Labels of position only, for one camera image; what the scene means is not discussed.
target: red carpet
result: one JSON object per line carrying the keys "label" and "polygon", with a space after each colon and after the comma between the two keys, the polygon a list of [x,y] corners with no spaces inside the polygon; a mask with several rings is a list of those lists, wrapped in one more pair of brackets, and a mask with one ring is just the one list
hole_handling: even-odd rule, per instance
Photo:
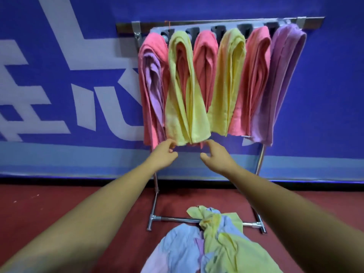
{"label": "red carpet", "polygon": [[[96,190],[95,187],[0,185],[0,264]],[[364,193],[299,194],[364,231]],[[140,272],[162,237],[178,225],[154,222],[152,232],[146,231],[153,197],[153,189],[144,190],[94,272]],[[179,189],[161,194],[156,214],[186,217],[187,208],[196,205],[211,206],[223,213],[235,211],[243,221],[254,220],[248,202],[235,190]],[[267,230],[267,235],[261,235],[258,230],[245,228],[244,234],[260,243],[283,272],[302,272],[269,227]]]}

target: pile of towels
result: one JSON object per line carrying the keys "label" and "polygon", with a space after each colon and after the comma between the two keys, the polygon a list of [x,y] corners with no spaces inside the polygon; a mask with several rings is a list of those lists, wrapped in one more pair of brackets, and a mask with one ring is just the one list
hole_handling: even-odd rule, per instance
{"label": "pile of towels", "polygon": [[161,240],[142,273],[281,273],[270,255],[243,235],[236,213],[221,214],[214,208],[191,207],[187,213],[201,219],[200,227],[181,224]]}
{"label": "pile of towels", "polygon": [[273,127],[306,41],[296,24],[266,26],[248,40],[239,29],[226,31],[220,46],[202,31],[194,49],[184,31],[169,46],[150,33],[139,51],[139,85],[144,144],[154,148],[166,138],[195,145],[220,135],[251,136],[273,143]]}

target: forearm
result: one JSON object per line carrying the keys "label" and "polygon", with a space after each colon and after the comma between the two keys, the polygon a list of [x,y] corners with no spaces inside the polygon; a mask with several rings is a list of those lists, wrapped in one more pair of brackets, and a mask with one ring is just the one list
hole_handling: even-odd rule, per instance
{"label": "forearm", "polygon": [[14,266],[27,268],[24,263],[32,266],[34,262],[38,264],[36,272],[49,272],[68,264],[84,268],[97,260],[153,173],[153,168],[144,162],[102,187],[21,249],[0,272]]}
{"label": "forearm", "polygon": [[307,272],[362,270],[363,233],[298,194],[234,166],[226,176]]}

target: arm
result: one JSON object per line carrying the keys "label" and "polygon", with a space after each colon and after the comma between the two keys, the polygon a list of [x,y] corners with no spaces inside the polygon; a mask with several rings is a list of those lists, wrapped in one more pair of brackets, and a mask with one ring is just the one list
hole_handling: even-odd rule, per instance
{"label": "arm", "polygon": [[106,250],[150,177],[178,156],[168,139],[147,160],[100,188],[17,252],[0,272],[84,272]]}
{"label": "arm", "polygon": [[364,234],[319,206],[238,166],[226,149],[208,140],[201,159],[225,176],[268,223],[305,272],[364,272]]}

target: light blue stripe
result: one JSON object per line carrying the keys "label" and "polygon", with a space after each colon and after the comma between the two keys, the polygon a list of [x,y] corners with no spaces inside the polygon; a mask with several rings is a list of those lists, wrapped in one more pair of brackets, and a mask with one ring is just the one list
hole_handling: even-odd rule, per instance
{"label": "light blue stripe", "polygon": [[[0,172],[24,175],[113,178],[141,164],[146,150],[0,142]],[[232,155],[254,172],[256,155]],[[364,159],[265,156],[261,175],[269,179],[364,180]],[[159,173],[163,179],[224,180],[197,152],[180,152]]]}

